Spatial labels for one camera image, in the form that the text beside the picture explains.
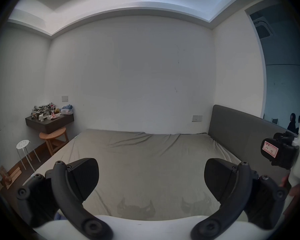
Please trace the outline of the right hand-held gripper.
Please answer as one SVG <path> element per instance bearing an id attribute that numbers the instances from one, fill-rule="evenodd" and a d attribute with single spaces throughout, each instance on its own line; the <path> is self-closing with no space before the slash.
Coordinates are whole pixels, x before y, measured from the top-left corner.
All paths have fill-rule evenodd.
<path id="1" fill-rule="evenodd" d="M 288 182 L 292 187 L 300 184 L 300 125 L 298 135 L 291 132 L 276 133 L 261 143 L 261 154 L 272 166 L 289 170 Z"/>

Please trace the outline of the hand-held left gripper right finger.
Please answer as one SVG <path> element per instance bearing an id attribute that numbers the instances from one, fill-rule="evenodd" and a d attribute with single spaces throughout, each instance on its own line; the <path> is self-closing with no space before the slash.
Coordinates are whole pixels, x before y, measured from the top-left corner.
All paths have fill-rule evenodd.
<path id="1" fill-rule="evenodd" d="M 204 180 L 220 203 L 219 209 L 197 223 L 192 240 L 213 240 L 222 235 L 242 212 L 248 222 L 262 230 L 272 230 L 283 212 L 288 190 L 267 175 L 259 176 L 248 162 L 238 165 L 220 158 L 207 160 Z"/>

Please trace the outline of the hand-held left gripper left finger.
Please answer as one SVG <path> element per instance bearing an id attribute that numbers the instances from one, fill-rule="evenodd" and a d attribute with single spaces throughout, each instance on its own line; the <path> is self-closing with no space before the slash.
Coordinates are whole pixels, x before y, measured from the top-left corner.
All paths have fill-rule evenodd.
<path id="1" fill-rule="evenodd" d="M 35 229 L 53 221 L 61 210 L 68 222 L 85 237 L 111 240 L 110 226 L 83 207 L 98 181 L 99 166 L 95 158 L 82 158 L 69 164 L 56 161 L 45 175 L 35 173 L 17 190 L 21 217 Z"/>

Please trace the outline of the person's right hand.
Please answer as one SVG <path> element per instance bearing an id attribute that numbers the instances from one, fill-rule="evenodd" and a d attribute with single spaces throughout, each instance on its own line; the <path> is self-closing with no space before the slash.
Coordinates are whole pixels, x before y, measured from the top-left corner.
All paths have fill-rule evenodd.
<path id="1" fill-rule="evenodd" d="M 285 219 L 293 212 L 300 199 L 300 184 L 292 186 L 284 202 L 283 216 Z"/>

